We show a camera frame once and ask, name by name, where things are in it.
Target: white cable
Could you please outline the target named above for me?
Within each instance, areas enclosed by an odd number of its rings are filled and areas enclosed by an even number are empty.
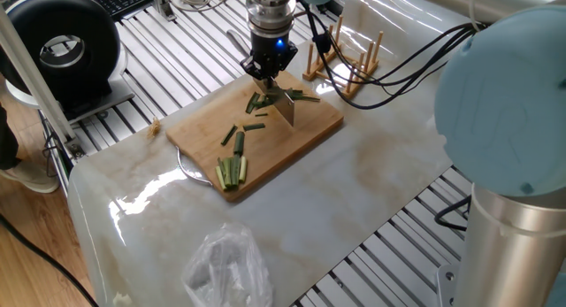
[[[178,8],[179,10],[184,11],[184,12],[204,12],[204,11],[209,11],[209,10],[212,10],[212,9],[219,7],[226,0],[221,0],[216,5],[213,5],[213,6],[207,7],[207,8],[204,8],[204,6],[206,6],[208,3],[210,3],[210,0],[203,0],[202,2],[197,2],[197,3],[189,1],[189,0],[179,0],[183,4],[189,5],[191,8],[188,8],[187,6],[180,5],[177,0],[170,0],[170,1],[171,1],[171,4],[173,4],[173,6],[175,6],[176,8]]]
[[[478,24],[476,23],[476,0],[468,2],[468,12],[470,13],[471,25],[479,32]]]

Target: wooden peg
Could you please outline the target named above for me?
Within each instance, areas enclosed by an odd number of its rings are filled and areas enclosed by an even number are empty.
[[[312,63],[312,50],[314,49],[315,44],[311,43],[309,46],[309,61],[307,62],[307,74],[310,74],[310,65]]]
[[[360,54],[360,61],[357,62],[356,66],[357,66],[357,74],[362,75],[362,71],[363,71],[363,58],[365,57],[365,52],[362,51],[362,53]]]
[[[378,58],[379,53],[379,46],[381,46],[381,39],[383,38],[383,31],[379,32],[378,44],[376,45],[375,52],[373,53],[373,58],[371,59],[372,63],[375,63]]]
[[[338,44],[338,40],[340,39],[340,30],[342,29],[343,19],[344,17],[342,15],[338,17],[338,26],[336,27],[336,38],[334,38],[336,40],[336,44]]]
[[[348,84],[346,84],[346,92],[349,93],[350,89],[352,88],[352,80],[354,78],[354,70],[356,68],[352,67],[352,71],[350,72],[350,78],[348,78]]]
[[[368,50],[368,57],[365,59],[365,67],[363,68],[363,71],[367,74],[367,72],[370,71],[370,59],[371,59],[371,53],[373,52],[373,44],[375,42],[371,42],[370,43],[370,49]]]

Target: cable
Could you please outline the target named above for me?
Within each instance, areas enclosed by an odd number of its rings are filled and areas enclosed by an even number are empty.
[[[452,224],[452,223],[448,223],[446,222],[446,220],[443,220],[442,217],[444,217],[445,215],[447,215],[448,213],[450,213],[451,211],[454,211],[455,209],[464,206],[466,204],[470,204],[471,203],[471,196],[466,196],[462,201],[459,201],[457,203],[454,203],[450,206],[448,206],[446,209],[438,212],[438,214],[436,214],[434,216],[434,221],[441,226],[444,227],[449,227],[458,231],[464,231],[466,232],[466,230],[468,229],[466,226],[458,226],[456,224]]]
[[[476,23],[476,0],[468,1],[468,13],[470,14],[471,25],[474,26],[476,32],[479,32],[478,23]]]
[[[439,37],[437,37],[436,39],[434,39],[432,42],[429,42],[427,45],[425,45],[421,50],[417,51],[415,54],[413,54],[411,57],[409,57],[407,60],[405,60],[403,63],[401,63],[400,65],[398,65],[397,67],[395,67],[391,72],[379,77],[378,79],[375,79],[371,76],[367,76],[367,74],[365,76],[362,76],[359,72],[356,71],[356,69],[343,57],[343,55],[341,54],[341,50],[338,47],[338,45],[336,44],[335,40],[328,34],[328,30],[326,29],[324,23],[316,16],[312,13],[312,11],[309,8],[309,5],[306,4],[305,2],[302,2],[302,5],[304,6],[305,11],[307,12],[308,18],[309,18],[309,23],[310,23],[310,29],[311,32],[313,34],[313,41],[315,41],[315,44],[317,45],[317,51],[318,51],[318,55],[320,56],[323,65],[325,67],[326,73],[328,74],[328,77],[330,79],[330,82],[332,83],[334,90],[336,91],[336,93],[338,94],[338,96],[340,96],[340,98],[342,100],[344,100],[347,104],[360,109],[360,110],[371,110],[371,109],[376,109],[379,108],[385,104],[389,104],[390,102],[392,102],[397,96],[406,94],[407,92],[411,91],[413,88],[409,88],[413,83],[415,83],[418,78],[420,76],[422,76],[432,65],[434,65],[436,62],[438,62],[440,59],[442,59],[444,56],[446,56],[451,50],[453,50],[455,47],[457,47],[460,43],[462,43],[463,41],[465,41],[467,38],[469,38],[470,36],[474,35],[476,32],[473,29],[473,25],[471,23],[466,23],[466,24],[462,24],[458,27],[453,27],[451,29],[449,29],[447,32],[443,33],[442,35],[440,35]],[[317,27],[315,25],[315,21],[314,19],[316,19],[318,21],[318,23],[320,24],[320,26],[323,28],[324,30],[324,35],[319,35],[317,33]],[[401,69],[403,66],[405,66],[408,62],[410,62],[412,59],[414,59],[416,56],[418,56],[419,54],[421,54],[423,51],[425,51],[426,49],[430,48],[431,46],[433,46],[434,43],[440,41],[442,38],[450,35],[451,33],[454,32],[458,32],[456,33],[454,36],[452,36],[452,38],[450,38],[450,40],[448,42],[446,42],[433,56],[432,58],[419,70],[417,70],[416,72],[412,73],[411,75],[399,80],[399,81],[393,81],[393,82],[382,82],[382,80],[384,80],[386,77],[391,76],[393,73],[397,72],[399,69]],[[339,59],[342,61],[342,63],[344,63],[344,65],[349,69],[349,71],[354,74],[356,77],[360,78],[361,81],[350,81],[352,83],[358,83],[358,84],[374,84],[377,86],[381,86],[382,88],[384,88],[384,86],[393,86],[393,85],[399,85],[402,84],[403,82],[405,83],[404,85],[402,85],[397,91],[395,91],[395,93],[391,94],[388,91],[386,91],[390,97],[388,97],[387,99],[376,103],[376,104],[371,104],[371,105],[360,105],[360,104],[356,104],[353,101],[351,101],[349,98],[347,98],[346,96],[344,96],[344,94],[340,91],[340,88],[338,87],[338,85],[336,84],[335,80],[334,80],[334,76],[338,75],[327,63],[326,58],[324,56],[324,52],[325,50],[327,50],[328,45],[326,44],[326,48],[324,45],[325,42],[325,38],[329,38],[330,39],[330,44],[331,46],[334,48],[334,51],[336,52],[337,56],[339,57]],[[438,71],[440,68],[436,68],[433,72],[428,73],[424,78],[428,77],[430,74]]]
[[[315,15],[312,14],[312,16],[318,21],[318,23],[320,24],[320,26],[327,32],[327,29],[324,25],[324,23],[320,20],[320,18]],[[425,45],[422,49],[418,50],[415,54],[413,54],[411,57],[407,58],[403,63],[401,63],[400,65],[398,65],[397,67],[395,67],[395,69],[393,69],[391,72],[385,74],[384,76],[381,76],[379,79],[375,79],[371,76],[361,76],[359,73],[356,72],[356,69],[343,57],[340,48],[338,47],[338,44],[336,43],[336,41],[333,39],[332,36],[331,37],[331,42],[332,42],[332,46],[334,48],[334,51],[337,53],[340,61],[346,65],[346,67],[350,70],[350,72],[354,72],[356,77],[362,78],[365,81],[351,81],[352,83],[355,84],[369,84],[369,83],[373,83],[375,85],[378,86],[393,86],[393,85],[398,85],[400,83],[403,83],[404,81],[407,81],[410,77],[413,76],[413,74],[411,74],[409,77],[400,80],[400,81],[394,81],[394,82],[380,82],[383,79],[385,79],[386,77],[389,77],[391,74],[397,72],[399,69],[401,69],[402,67],[404,67],[408,62],[410,62],[411,60],[413,60],[415,57],[417,57],[418,55],[420,55],[423,51],[427,50],[428,48],[430,48],[431,46],[433,46],[433,44],[435,44],[436,42],[440,41],[442,38],[446,37],[447,35],[457,31],[457,30],[461,30],[461,32],[458,33],[458,35],[453,37],[453,40],[448,41],[447,43],[451,43],[453,41],[455,41],[455,39],[457,38],[457,36],[462,35],[464,33],[466,33],[469,30],[472,30],[472,25],[470,23],[466,23],[466,24],[462,24],[460,26],[457,27],[453,27],[450,28],[447,32],[443,33],[442,35],[438,36],[437,38],[435,38],[432,42],[429,42],[427,45]]]
[[[310,29],[312,31],[313,36],[318,36],[317,33],[317,27],[314,23],[314,16],[312,14],[312,12],[310,11],[309,6],[305,3],[304,4],[304,8],[307,12],[307,15],[309,17],[309,23],[310,23]],[[325,30],[325,26],[324,24],[322,24],[321,22],[319,22],[321,24],[321,26],[323,27],[323,29]],[[414,58],[415,56],[417,56],[418,54],[420,54],[422,51],[424,51],[426,48],[432,46],[435,42],[439,41],[442,37],[450,34],[451,32],[454,32],[457,29],[462,29],[463,27],[455,27],[453,29],[448,30],[446,33],[444,33],[443,35],[440,36],[440,38],[435,39],[434,41],[432,41],[431,43],[429,43],[428,45],[426,45],[424,48],[422,48],[420,51],[418,51],[415,55],[411,56],[411,58],[409,58],[408,60],[406,60],[404,63],[402,63],[400,66],[396,67],[395,69],[393,69],[392,72],[386,74],[385,76],[382,76],[381,78],[378,79],[378,81],[383,80],[384,78],[386,78],[387,76],[391,75],[392,73],[394,73],[395,71],[399,70],[403,65],[406,65],[412,58]],[[330,82],[332,83],[334,89],[336,90],[336,93],[340,96],[340,98],[342,98],[342,100],[344,100],[347,104],[360,109],[360,110],[371,110],[371,109],[376,109],[379,108],[385,104],[389,104],[390,102],[392,102],[397,96],[403,94],[403,92],[405,90],[407,90],[408,87],[411,86],[411,84],[413,82],[415,82],[418,77],[420,75],[422,75],[431,65],[433,65],[434,63],[436,63],[438,60],[440,60],[444,55],[448,54],[449,51],[451,51],[455,46],[457,46],[457,44],[452,45],[452,44],[445,44],[439,51],[437,51],[437,53],[431,58],[431,60],[429,60],[429,62],[423,67],[421,68],[419,71],[413,73],[412,75],[410,75],[409,77],[407,77],[407,82],[405,83],[405,85],[403,85],[399,90],[397,90],[394,94],[390,95],[390,97],[388,97],[387,99],[376,103],[376,104],[371,104],[371,105],[360,105],[360,104],[356,104],[353,101],[351,101],[349,98],[347,98],[346,96],[344,96],[344,94],[340,91],[340,88],[338,87],[338,85],[336,84],[336,82],[334,81],[333,78],[333,71],[330,68],[330,66],[328,65],[328,63],[326,62],[326,58],[324,56],[324,52],[322,50],[321,45],[319,44],[319,42],[317,42],[317,51],[318,51],[318,55],[320,56],[320,58],[322,59],[322,62],[324,64],[324,67],[326,69],[326,72],[330,78]]]
[[[187,8],[186,6],[179,5],[176,0],[169,0],[169,1],[177,9],[184,11],[184,12],[205,12],[205,11],[213,10],[213,9],[219,7],[226,0],[220,0],[220,2],[218,2],[217,4],[209,6],[207,8],[204,8],[204,6],[207,6],[210,3],[210,0],[203,0],[202,2],[193,2],[193,1],[190,1],[190,0],[180,0],[183,4],[188,4],[188,5],[192,6],[193,8]]]
[[[92,307],[98,307],[98,304],[96,304],[95,299],[88,293],[88,291],[79,283],[79,281],[69,271],[67,271],[58,261],[53,259],[53,257],[51,257],[49,254],[47,254],[46,252],[44,252],[43,250],[41,250],[40,248],[35,246],[24,235],[22,235],[20,232],[18,232],[16,227],[14,227],[4,217],[4,215],[2,215],[2,213],[0,213],[0,225],[4,226],[6,228],[6,230],[16,240],[18,240],[20,243],[22,243],[28,249],[33,251],[35,254],[37,254],[39,257],[43,258],[47,263],[51,264],[51,266],[55,267],[55,269],[57,269],[59,272],[61,272],[63,274],[63,276],[65,276],[80,291],[80,293],[85,297],[85,299],[88,301],[88,303]]]

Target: black cable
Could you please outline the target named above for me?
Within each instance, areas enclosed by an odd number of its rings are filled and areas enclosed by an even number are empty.
[[[303,6],[304,6],[304,8],[305,8],[305,10],[306,10],[306,12],[307,12],[308,18],[309,18],[310,29],[311,29],[311,31],[312,31],[312,34],[313,34],[313,36],[315,36],[315,38],[313,38],[313,39],[318,39],[318,40],[320,40],[319,38],[316,38],[316,37],[318,36],[318,33],[317,33],[317,27],[316,27],[315,22],[314,22],[315,16],[312,14],[312,12],[310,11],[310,8],[309,8],[309,6],[308,6],[307,4],[304,4]],[[322,23],[322,21],[321,21],[320,19],[318,19],[318,18],[317,18],[317,20],[319,21],[319,24],[320,24],[320,25],[323,27],[323,29],[325,30],[325,34],[328,34],[328,33],[327,33],[327,30],[325,29],[324,24]],[[403,67],[404,65],[406,65],[410,60],[412,60],[415,56],[417,56],[417,55],[420,54],[422,51],[426,50],[428,47],[432,46],[434,43],[436,43],[437,41],[439,41],[441,38],[447,36],[448,34],[454,32],[454,31],[456,31],[456,30],[458,30],[458,29],[461,29],[461,30],[464,30],[464,29],[470,30],[470,28],[467,27],[467,26],[469,26],[469,25],[470,25],[470,23],[467,23],[467,24],[462,24],[462,25],[459,26],[459,27],[451,28],[451,29],[448,30],[447,32],[443,33],[441,36],[437,37],[434,41],[432,41],[432,42],[430,42],[429,44],[427,44],[425,47],[423,47],[423,48],[422,48],[421,50],[419,50],[417,53],[413,54],[409,59],[405,60],[405,62],[403,62],[401,65],[399,65],[398,67],[396,67],[395,69],[393,69],[391,72],[389,72],[388,74],[386,74],[386,75],[380,77],[380,78],[378,79],[378,81],[383,80],[383,78],[386,78],[387,76],[390,76],[392,73],[394,73],[394,72],[396,72],[397,70],[399,70],[401,67]],[[448,54],[449,51],[451,51],[453,48],[455,48],[455,47],[458,45],[457,42],[462,42],[463,39],[461,38],[461,35],[460,35],[460,34],[464,34],[464,35],[470,34],[470,35],[473,35],[473,33],[470,33],[470,32],[468,32],[468,31],[462,31],[462,32],[460,32],[457,36],[453,36],[449,42],[447,42],[444,46],[442,46],[442,47],[440,48],[440,50],[438,50],[438,51],[435,53],[435,55],[429,60],[429,62],[428,62],[423,68],[419,69],[417,72],[415,72],[415,73],[411,74],[409,77],[405,78],[405,80],[407,80],[407,82],[406,82],[405,85],[403,85],[403,86],[402,86],[399,90],[397,90],[394,94],[390,95],[390,97],[388,97],[387,99],[385,99],[385,100],[383,100],[383,101],[381,101],[381,102],[379,102],[379,103],[372,104],[372,105],[360,105],[360,104],[356,104],[356,103],[354,103],[353,101],[351,101],[349,98],[347,98],[346,96],[344,96],[344,94],[342,94],[342,92],[340,91],[340,88],[338,87],[338,85],[337,85],[336,82],[334,81],[332,68],[328,65],[328,63],[327,63],[327,61],[326,61],[326,58],[325,58],[324,51],[322,50],[322,47],[321,47],[321,45],[319,44],[319,42],[317,42],[317,51],[318,51],[318,55],[320,56],[320,58],[321,58],[321,60],[322,60],[322,62],[323,62],[323,64],[324,64],[324,67],[325,67],[325,69],[326,69],[326,73],[327,73],[328,76],[329,76],[330,82],[332,83],[332,85],[333,85],[333,87],[334,87],[334,90],[335,90],[336,93],[340,96],[340,98],[342,98],[342,100],[344,100],[347,104],[349,104],[349,105],[351,105],[351,106],[353,106],[353,107],[355,107],[355,108],[357,108],[357,109],[360,109],[360,110],[371,110],[371,109],[379,108],[379,107],[381,107],[381,106],[383,106],[383,105],[385,105],[385,104],[389,104],[389,103],[392,102],[397,96],[402,95],[403,93],[406,93],[405,91],[407,90],[407,88],[409,88],[409,87],[418,79],[419,76],[421,76],[421,75],[422,75],[428,68],[430,68],[434,63],[436,63],[438,60],[440,60],[442,57],[444,57],[446,54]]]
[[[466,204],[470,204],[470,203],[471,203],[471,196],[466,196],[462,201],[454,203],[454,204],[448,206],[446,209],[438,212],[438,214],[436,214],[434,216],[434,221],[441,226],[445,226],[445,227],[449,227],[449,228],[452,228],[452,229],[455,229],[455,230],[458,230],[458,231],[466,232],[466,230],[468,229],[466,226],[458,226],[456,224],[448,223],[448,222],[446,222],[446,220],[443,220],[442,217],[444,217],[445,215],[447,215],[451,211],[454,211],[455,209],[457,209],[461,206],[464,206]]]
[[[20,243],[26,246],[28,249],[33,251],[39,257],[43,258],[47,263],[51,264],[51,266],[55,267],[59,272],[63,274],[85,297],[88,303],[93,307],[98,307],[96,304],[95,299],[88,293],[88,291],[79,283],[79,281],[69,272],[67,271],[58,261],[53,259],[49,254],[35,246],[32,242],[30,242],[24,235],[22,235],[16,227],[14,227],[5,217],[0,213],[0,225],[4,226],[8,232]]]
[[[325,30],[325,32],[327,33],[327,29],[324,25],[324,23],[322,22],[322,20],[320,20],[320,18],[316,15],[316,14],[312,14],[312,16],[318,21],[319,25]],[[414,58],[416,58],[418,55],[420,55],[423,51],[427,50],[428,48],[430,48],[431,46],[433,46],[433,44],[435,44],[436,42],[440,41],[441,39],[443,39],[444,37],[454,33],[455,31],[460,30],[460,32],[458,34],[456,34],[455,36],[453,36],[451,38],[450,41],[448,41],[443,48],[439,49],[437,51],[437,53],[435,55],[439,55],[441,54],[440,58],[443,57],[444,55],[449,53],[449,50],[445,50],[448,46],[451,46],[451,44],[453,42],[456,42],[456,46],[461,43],[462,41],[459,41],[458,38],[466,33],[469,32],[473,32],[473,34],[476,33],[475,29],[473,28],[473,26],[471,25],[471,23],[466,23],[466,24],[462,24],[459,25],[457,27],[452,27],[450,28],[448,31],[444,32],[443,34],[439,35],[437,38],[435,38],[433,41],[429,42],[428,44],[426,44],[422,49],[418,50],[416,53],[414,53],[413,55],[411,55],[409,58],[407,58],[403,63],[399,64],[397,67],[395,67],[392,71],[390,71],[389,73],[379,77],[378,79],[375,79],[374,77],[368,76],[367,74],[365,76],[362,76],[360,74],[358,74],[358,72],[356,71],[356,69],[343,57],[340,48],[338,47],[338,44],[336,43],[336,41],[333,39],[333,37],[331,35],[329,35],[331,42],[332,42],[332,46],[334,48],[334,51],[336,52],[338,58],[340,59],[340,61],[349,69],[350,72],[353,72],[354,75],[356,77],[359,77],[361,79],[363,79],[364,81],[351,81],[352,83],[355,84],[375,84],[378,86],[394,86],[394,85],[398,85],[403,83],[404,81],[409,80],[411,77],[413,77],[415,74],[421,73],[421,71],[417,71],[412,73],[410,76],[399,80],[399,81],[393,81],[393,82],[380,82],[383,79],[385,79],[386,77],[389,77],[391,74],[397,72],[399,69],[401,69],[402,67],[404,67],[408,62],[410,62],[411,60],[413,60]],[[440,58],[436,58],[433,57],[431,58],[431,60],[434,61],[438,61]]]

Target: robot end effector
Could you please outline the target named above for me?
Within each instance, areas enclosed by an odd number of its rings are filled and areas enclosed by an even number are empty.
[[[323,4],[329,0],[304,0]],[[260,81],[272,81],[287,68],[297,53],[289,41],[296,0],[246,0],[251,50],[241,62],[244,71]]]

